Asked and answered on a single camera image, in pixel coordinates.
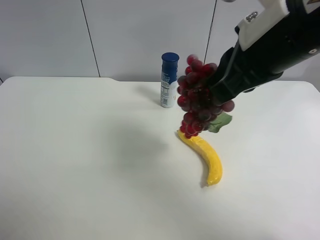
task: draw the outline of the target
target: table surface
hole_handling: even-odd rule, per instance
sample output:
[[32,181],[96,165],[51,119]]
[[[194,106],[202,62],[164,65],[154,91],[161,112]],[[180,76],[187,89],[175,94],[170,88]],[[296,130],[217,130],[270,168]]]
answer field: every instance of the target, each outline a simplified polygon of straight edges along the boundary
[[159,82],[13,77],[0,87],[1,240],[320,237],[320,93],[274,81],[202,136],[223,177],[176,136]]

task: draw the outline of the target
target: grapes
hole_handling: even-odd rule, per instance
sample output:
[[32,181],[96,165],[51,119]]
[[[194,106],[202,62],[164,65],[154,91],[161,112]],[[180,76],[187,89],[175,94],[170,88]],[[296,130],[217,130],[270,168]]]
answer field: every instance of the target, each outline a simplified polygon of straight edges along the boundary
[[188,96],[188,98],[190,99],[190,101],[192,101],[192,102],[197,101],[198,98],[199,98],[198,90],[195,89],[195,88],[190,89],[190,90],[188,91],[188,95],[187,95],[187,96]]
[[183,111],[189,112],[191,110],[190,106],[183,106],[181,107]]
[[190,135],[193,135],[193,134],[196,133],[196,130],[194,130],[194,128],[193,128],[191,125],[188,125],[188,126],[186,127],[186,132],[187,132],[188,134],[190,134]]
[[186,89],[188,87],[188,83],[186,80],[187,80],[186,76],[181,76],[177,81],[179,86],[182,87],[183,89]]
[[211,118],[211,113],[208,109],[199,111],[198,117],[201,121],[208,121]]
[[187,96],[188,95],[188,89],[182,88],[181,86],[178,86],[178,88],[176,89],[178,94],[182,95],[182,96]]
[[178,88],[176,89],[178,94],[182,95],[182,87],[178,86]]
[[180,96],[177,102],[180,107],[188,107],[190,105],[190,100],[185,96]]
[[217,71],[217,68],[218,67],[215,63],[208,63],[201,68],[201,72],[203,72],[206,76],[210,76]]
[[186,69],[185,69],[185,75],[188,75],[189,73],[192,72],[192,68],[191,66],[188,66]]
[[187,57],[186,62],[188,63],[188,65],[190,66],[195,60],[198,60],[197,55],[195,54],[191,54]]
[[177,88],[181,95],[177,103],[183,111],[180,131],[187,139],[197,136],[202,131],[209,129],[210,123],[222,112],[234,109],[233,101],[221,105],[209,90],[207,80],[217,71],[215,63],[203,63],[194,54],[187,58],[188,67],[185,75],[179,77]]
[[212,114],[209,121],[212,122],[213,120],[215,120],[217,118],[217,115]]
[[196,132],[200,133],[200,132],[205,128],[205,126],[204,126],[204,124],[203,124],[202,122],[200,122],[200,121],[194,121],[194,122],[192,123],[192,128],[193,128]]
[[199,112],[202,109],[202,105],[199,102],[193,102],[191,104],[191,110],[194,112]]
[[200,78],[200,76],[196,73],[196,72],[190,72],[187,76],[186,76],[186,82],[190,85],[194,85],[196,84]]
[[225,111],[225,112],[231,112],[234,108],[235,108],[235,103],[234,101],[230,100],[230,101],[227,101],[226,103],[224,103],[222,106],[221,106],[222,110]]
[[180,127],[180,131],[185,134],[185,133],[186,133],[186,127],[185,127],[185,126],[181,126],[181,127]]
[[200,60],[194,60],[191,64],[191,69],[194,72],[200,72],[203,67],[203,63]]
[[219,115],[222,112],[222,109],[219,106],[212,106],[210,107],[210,112],[211,114]]
[[183,116],[183,121],[184,121],[186,124],[191,124],[194,119],[195,119],[195,116],[194,116],[191,112],[187,112],[187,113]]

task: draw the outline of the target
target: banana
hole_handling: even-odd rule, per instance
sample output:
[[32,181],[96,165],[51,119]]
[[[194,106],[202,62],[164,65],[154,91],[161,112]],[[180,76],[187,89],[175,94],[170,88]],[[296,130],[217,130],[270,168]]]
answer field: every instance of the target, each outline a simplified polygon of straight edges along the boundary
[[209,174],[206,180],[208,186],[219,183],[222,177],[222,165],[216,151],[200,136],[193,136],[188,139],[180,130],[177,133],[179,138],[200,154],[208,165]]

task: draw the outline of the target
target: can label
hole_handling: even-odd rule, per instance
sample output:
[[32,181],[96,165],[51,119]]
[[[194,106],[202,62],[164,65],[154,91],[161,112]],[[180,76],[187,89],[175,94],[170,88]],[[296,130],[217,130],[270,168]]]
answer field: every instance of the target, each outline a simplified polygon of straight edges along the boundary
[[161,105],[165,108],[172,108],[176,102],[177,72],[174,76],[161,73]]

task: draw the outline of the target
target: robotic arm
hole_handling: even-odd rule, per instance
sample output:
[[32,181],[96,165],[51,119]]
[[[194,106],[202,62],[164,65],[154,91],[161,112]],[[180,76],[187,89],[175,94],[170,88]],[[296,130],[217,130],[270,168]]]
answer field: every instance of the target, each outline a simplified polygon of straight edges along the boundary
[[235,27],[235,47],[223,54],[208,80],[219,105],[280,78],[320,51],[320,0],[259,2],[265,10],[251,13]]

